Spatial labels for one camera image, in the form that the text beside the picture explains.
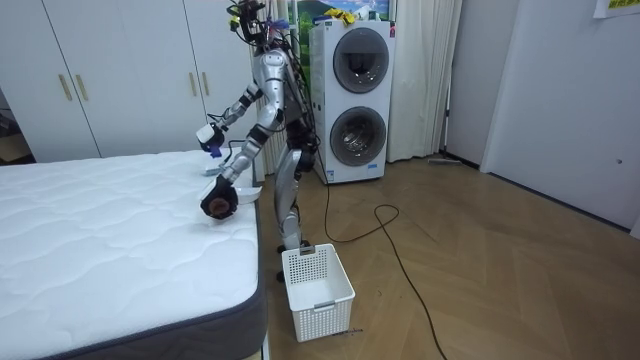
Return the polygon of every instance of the white laundry basket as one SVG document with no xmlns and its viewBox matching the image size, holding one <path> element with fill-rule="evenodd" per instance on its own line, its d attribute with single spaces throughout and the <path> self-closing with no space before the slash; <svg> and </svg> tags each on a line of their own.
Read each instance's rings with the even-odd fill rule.
<svg viewBox="0 0 640 360">
<path fill-rule="evenodd" d="M 298 342 L 349 329 L 356 293 L 333 245 L 284 251 L 282 269 Z"/>
</svg>

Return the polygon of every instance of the silver robot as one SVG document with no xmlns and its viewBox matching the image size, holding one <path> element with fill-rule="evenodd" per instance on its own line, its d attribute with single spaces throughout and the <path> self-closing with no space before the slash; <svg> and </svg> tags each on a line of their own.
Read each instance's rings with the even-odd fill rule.
<svg viewBox="0 0 640 360">
<path fill-rule="evenodd" d="M 233 16 L 231 30 L 237 32 L 241 27 L 243 40 L 257 48 L 252 64 L 253 82 L 222 116 L 214 117 L 213 122 L 197 132 L 203 150 L 219 149 L 224 142 L 224 132 L 253 102 L 264 97 L 266 104 L 242 150 L 218 175 L 215 187 L 204 197 L 200 207 L 215 219 L 233 215 L 238 205 L 238 196 L 232 186 L 234 181 L 251 166 L 269 137 L 279 131 L 284 122 L 287 144 L 280 155 L 275 179 L 275 211 L 283 242 L 278 250 L 283 251 L 299 248 L 301 244 L 308 246 L 308 242 L 302 240 L 296 198 L 302 173 L 313 169 L 318 138 L 302 69 L 286 38 L 270 21 L 258 20 L 257 13 L 264 7 L 256 0 L 242 0 L 227 9 Z"/>
</svg>

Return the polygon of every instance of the front-loading washer door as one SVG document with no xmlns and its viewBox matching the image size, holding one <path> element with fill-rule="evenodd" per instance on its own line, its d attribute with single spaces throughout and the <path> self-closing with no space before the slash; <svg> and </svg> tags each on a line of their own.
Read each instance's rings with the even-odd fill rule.
<svg viewBox="0 0 640 360">
<path fill-rule="evenodd" d="M 346 33 L 333 53 L 333 72 L 346 90 L 364 94 L 375 89 L 387 74 L 389 49 L 380 34 L 368 28 Z"/>
<path fill-rule="evenodd" d="M 331 128 L 331 150 L 348 166 L 369 164 L 384 148 L 387 127 L 377 111 L 364 107 L 351 108 L 338 117 Z"/>
</svg>

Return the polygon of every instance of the herringbone floor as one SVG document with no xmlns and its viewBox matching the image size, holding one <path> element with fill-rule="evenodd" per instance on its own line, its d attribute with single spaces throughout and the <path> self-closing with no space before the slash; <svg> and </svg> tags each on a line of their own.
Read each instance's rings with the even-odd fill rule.
<svg viewBox="0 0 640 360">
<path fill-rule="evenodd" d="M 325 188 L 313 173 L 301 188 L 305 236 L 327 243 Z M 272 191 L 270 179 L 260 211 L 272 358 L 439 359 L 381 231 L 335 245 L 356 291 L 351 327 L 362 332 L 296 342 L 275 281 Z M 388 165 L 381 180 L 333 186 L 330 233 L 348 239 L 377 226 L 381 203 L 403 211 L 388 229 L 449 359 L 640 358 L 639 241 L 473 169 L 418 159 Z"/>
</svg>

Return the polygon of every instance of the poster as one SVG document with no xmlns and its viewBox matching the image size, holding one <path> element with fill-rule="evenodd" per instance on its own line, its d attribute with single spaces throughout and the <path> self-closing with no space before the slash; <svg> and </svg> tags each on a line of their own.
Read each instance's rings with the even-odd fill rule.
<svg viewBox="0 0 640 360">
<path fill-rule="evenodd" d="M 640 0 L 598 0 L 596 19 L 640 13 Z"/>
</svg>

